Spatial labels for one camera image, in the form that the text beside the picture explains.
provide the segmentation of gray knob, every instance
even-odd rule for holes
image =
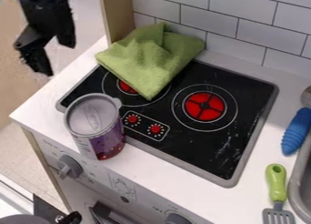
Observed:
[[[57,161],[57,166],[60,169],[59,178],[64,179],[66,176],[78,178],[83,173],[83,168],[73,158],[63,155]]]
[[[192,224],[192,223],[176,213],[170,213],[166,218],[166,224]]]

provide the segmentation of blue handle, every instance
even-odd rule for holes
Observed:
[[[295,153],[304,143],[311,126],[311,109],[303,107],[297,111],[282,139],[282,151],[286,156]]]

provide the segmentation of play stove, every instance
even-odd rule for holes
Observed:
[[[152,101],[102,66],[57,104],[89,93],[118,97],[127,141],[222,187],[233,187],[276,99],[277,87],[191,62]]]

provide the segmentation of red burner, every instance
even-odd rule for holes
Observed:
[[[128,117],[128,122],[131,124],[135,124],[138,122],[138,117],[137,116],[130,116],[130,117]]]
[[[119,80],[119,87],[122,89],[122,91],[126,92],[127,94],[137,94],[137,92],[130,87],[127,83]]]
[[[209,92],[199,92],[187,98],[185,110],[193,119],[212,121],[223,115],[225,104],[218,95]]]
[[[151,131],[153,134],[158,134],[158,133],[161,132],[161,127],[160,127],[160,126],[154,125],[154,126],[152,126],[152,127],[150,128],[150,131]]]

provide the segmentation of green cloth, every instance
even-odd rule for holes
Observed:
[[[100,65],[151,100],[205,47],[202,40],[167,28],[165,23],[137,28],[95,57]]]

